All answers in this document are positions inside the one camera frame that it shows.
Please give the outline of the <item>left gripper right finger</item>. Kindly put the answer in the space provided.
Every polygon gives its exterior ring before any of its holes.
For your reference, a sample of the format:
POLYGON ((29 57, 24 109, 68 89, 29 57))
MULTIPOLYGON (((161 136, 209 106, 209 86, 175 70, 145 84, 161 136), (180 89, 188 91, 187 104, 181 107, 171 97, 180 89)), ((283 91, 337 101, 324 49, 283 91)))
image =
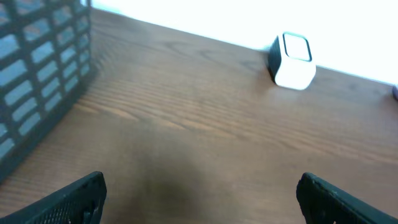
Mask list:
POLYGON ((397 224, 397 219, 370 206, 320 177, 305 172, 297 184, 296 198, 310 224, 397 224))

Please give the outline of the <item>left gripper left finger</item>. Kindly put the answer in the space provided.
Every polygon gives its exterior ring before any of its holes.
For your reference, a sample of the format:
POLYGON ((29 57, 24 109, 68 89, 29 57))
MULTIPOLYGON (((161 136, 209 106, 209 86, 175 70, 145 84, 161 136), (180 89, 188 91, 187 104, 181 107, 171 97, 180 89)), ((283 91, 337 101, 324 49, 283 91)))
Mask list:
POLYGON ((1 218, 10 224, 99 224, 107 189, 102 172, 92 172, 64 188, 1 218))

